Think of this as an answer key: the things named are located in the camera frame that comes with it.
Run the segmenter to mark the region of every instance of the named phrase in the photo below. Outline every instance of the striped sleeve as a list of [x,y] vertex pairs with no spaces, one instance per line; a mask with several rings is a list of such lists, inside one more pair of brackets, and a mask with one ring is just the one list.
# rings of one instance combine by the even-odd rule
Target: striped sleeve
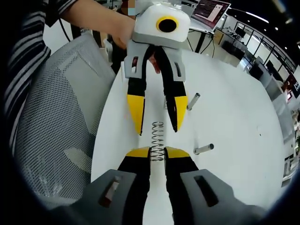
[[46,24],[51,27],[61,14],[76,1],[77,0],[49,0],[46,10]]

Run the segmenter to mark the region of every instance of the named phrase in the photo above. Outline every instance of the computer screen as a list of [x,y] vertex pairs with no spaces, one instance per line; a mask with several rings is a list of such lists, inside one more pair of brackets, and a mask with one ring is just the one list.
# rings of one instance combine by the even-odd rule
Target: computer screen
[[218,0],[200,0],[191,17],[214,29],[230,3]]

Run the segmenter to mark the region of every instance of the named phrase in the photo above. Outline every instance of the office chair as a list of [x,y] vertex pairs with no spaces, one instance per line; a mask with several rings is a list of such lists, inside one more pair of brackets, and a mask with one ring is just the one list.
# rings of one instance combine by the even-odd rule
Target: office chair
[[37,71],[19,120],[15,159],[46,208],[75,202],[90,183],[95,137],[114,78],[90,34],[63,46]]

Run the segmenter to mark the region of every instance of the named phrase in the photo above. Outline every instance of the metal spring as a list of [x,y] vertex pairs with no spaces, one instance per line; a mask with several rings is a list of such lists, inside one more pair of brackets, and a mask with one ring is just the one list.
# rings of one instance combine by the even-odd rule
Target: metal spring
[[163,132],[162,129],[164,127],[163,122],[154,122],[152,123],[152,139],[151,142],[153,145],[151,147],[151,161],[163,161],[164,160],[164,145],[161,143],[164,140],[162,139],[162,134],[159,132]]

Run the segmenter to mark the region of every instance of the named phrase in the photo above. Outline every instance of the black circle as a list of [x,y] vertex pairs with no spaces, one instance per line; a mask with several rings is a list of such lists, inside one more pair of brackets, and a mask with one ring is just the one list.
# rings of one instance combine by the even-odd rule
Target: black circle
[[174,20],[165,19],[159,23],[158,27],[162,32],[170,33],[176,29],[177,24]]

